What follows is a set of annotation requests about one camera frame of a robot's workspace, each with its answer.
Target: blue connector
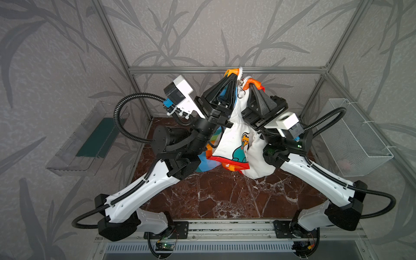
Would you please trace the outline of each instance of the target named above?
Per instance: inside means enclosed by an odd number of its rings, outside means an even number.
[[[171,105],[173,105],[173,102],[170,100],[170,99],[166,99],[165,101],[163,101],[163,104],[166,106],[166,107],[171,107]]]

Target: robotic arm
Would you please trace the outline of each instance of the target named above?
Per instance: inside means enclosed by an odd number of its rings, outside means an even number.
[[[179,76],[164,89],[167,99],[145,93],[123,98],[114,111],[115,125],[125,136],[150,143],[156,159],[145,175],[123,190],[113,195],[98,195],[95,198],[96,209],[77,217],[72,225],[76,228],[98,228],[99,234],[111,241],[123,239],[137,230],[163,236],[172,234],[174,224],[168,214],[147,212],[140,206],[194,173],[201,163],[198,155],[206,149],[216,129],[233,125],[228,119],[238,94],[236,86],[241,81],[237,74],[226,74],[201,97],[193,96],[191,86]],[[252,83],[249,89],[248,105],[242,117],[255,131],[261,132],[266,141],[263,149],[266,163],[297,176],[328,198],[321,205],[297,211],[290,223],[291,234],[305,237],[310,231],[329,225],[355,230],[361,218],[382,215],[394,207],[396,201],[393,196],[367,190],[363,182],[345,180],[307,158],[313,137],[340,120],[345,108],[336,109],[313,124],[303,126],[294,113],[285,112],[285,99],[269,97]],[[179,122],[190,125],[191,129],[158,126],[152,140],[131,135],[117,119],[121,108],[135,98],[153,98],[163,102],[168,114],[172,114],[176,121],[179,120],[176,112],[189,118],[188,123]],[[191,115],[193,111],[197,113],[196,118]],[[312,128],[336,114],[339,115],[329,124],[312,133]],[[388,197],[391,202],[377,213],[362,215],[366,193]],[[104,216],[97,225],[78,223],[96,213]]]

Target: white metal basket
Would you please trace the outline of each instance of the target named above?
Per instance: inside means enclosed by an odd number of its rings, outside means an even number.
[[[341,106],[347,109],[346,114],[321,137],[343,176],[364,176],[393,158],[393,154],[347,99],[329,99],[318,118]],[[317,128],[321,129],[336,116]]]

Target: brown marble surface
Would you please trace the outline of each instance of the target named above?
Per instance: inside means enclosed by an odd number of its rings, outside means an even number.
[[[155,118],[148,138],[158,125],[177,126],[171,118]],[[155,155],[143,148],[133,181],[143,175]],[[292,218],[296,210],[316,206],[326,198],[301,179],[285,171],[250,179],[222,166],[194,173],[154,196],[141,208],[169,211],[179,218]]]

